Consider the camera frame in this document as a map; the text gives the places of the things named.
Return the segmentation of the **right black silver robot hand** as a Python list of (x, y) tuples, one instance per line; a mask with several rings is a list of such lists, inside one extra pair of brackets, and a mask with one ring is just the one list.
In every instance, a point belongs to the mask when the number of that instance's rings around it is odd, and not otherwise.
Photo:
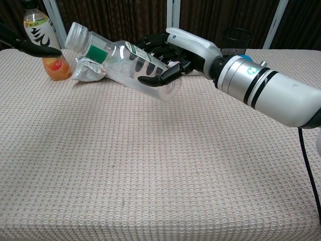
[(193, 70), (200, 72), (217, 85), (224, 58), (213, 43), (179, 28), (167, 28), (164, 33), (150, 34), (142, 38), (138, 46), (163, 63), (178, 61), (170, 69), (156, 77), (141, 76), (139, 82), (159, 87), (167, 85)]

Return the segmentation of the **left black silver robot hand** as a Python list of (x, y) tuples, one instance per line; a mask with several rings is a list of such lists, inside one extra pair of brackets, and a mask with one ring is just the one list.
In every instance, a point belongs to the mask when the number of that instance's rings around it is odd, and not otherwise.
[(1, 23), (1, 42), (33, 57), (58, 58), (62, 56), (61, 50), (53, 47), (36, 45), (30, 40), (21, 38), (3, 23)]

